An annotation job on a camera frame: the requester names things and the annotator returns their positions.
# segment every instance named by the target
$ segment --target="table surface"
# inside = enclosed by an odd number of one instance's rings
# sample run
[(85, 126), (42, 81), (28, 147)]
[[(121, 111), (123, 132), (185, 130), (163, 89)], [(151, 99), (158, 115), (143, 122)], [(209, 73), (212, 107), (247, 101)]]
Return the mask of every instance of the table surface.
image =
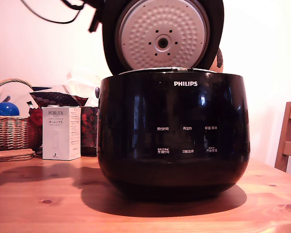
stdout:
[(0, 163), (0, 233), (291, 232), (291, 175), (250, 159), (236, 186), (187, 203), (127, 200), (97, 158)]

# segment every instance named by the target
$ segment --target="white box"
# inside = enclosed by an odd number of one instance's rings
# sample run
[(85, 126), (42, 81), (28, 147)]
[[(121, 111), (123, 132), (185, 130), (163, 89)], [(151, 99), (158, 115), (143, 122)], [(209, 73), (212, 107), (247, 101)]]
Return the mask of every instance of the white box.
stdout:
[(43, 159), (73, 160), (81, 157), (81, 108), (44, 107)]

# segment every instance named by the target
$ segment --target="rice cooker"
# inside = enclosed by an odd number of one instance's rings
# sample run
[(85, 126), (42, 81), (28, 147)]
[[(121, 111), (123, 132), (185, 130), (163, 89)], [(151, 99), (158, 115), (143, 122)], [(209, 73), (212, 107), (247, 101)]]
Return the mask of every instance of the rice cooker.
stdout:
[(209, 71), (222, 0), (107, 0), (104, 52), (113, 76), (97, 90), (97, 156), (130, 198), (213, 197), (250, 154), (243, 77)]

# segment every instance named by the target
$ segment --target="wooden chair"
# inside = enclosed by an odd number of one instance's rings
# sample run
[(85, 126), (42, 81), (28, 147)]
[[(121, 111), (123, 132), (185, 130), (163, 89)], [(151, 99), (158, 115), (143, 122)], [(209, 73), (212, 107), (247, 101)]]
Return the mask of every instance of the wooden chair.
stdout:
[(286, 104), (275, 168), (286, 172), (289, 156), (291, 156), (291, 102)]

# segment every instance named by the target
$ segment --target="cork coaster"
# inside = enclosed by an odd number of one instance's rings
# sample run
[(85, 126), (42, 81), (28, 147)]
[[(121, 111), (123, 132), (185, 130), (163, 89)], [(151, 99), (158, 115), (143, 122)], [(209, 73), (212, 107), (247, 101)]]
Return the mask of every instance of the cork coaster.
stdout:
[(31, 158), (33, 158), (33, 154), (14, 156), (14, 157), (10, 157), (10, 158), (0, 158), (0, 162), (24, 161), (24, 160), (30, 160)]
[(33, 155), (32, 149), (0, 151), (0, 162), (29, 160)]

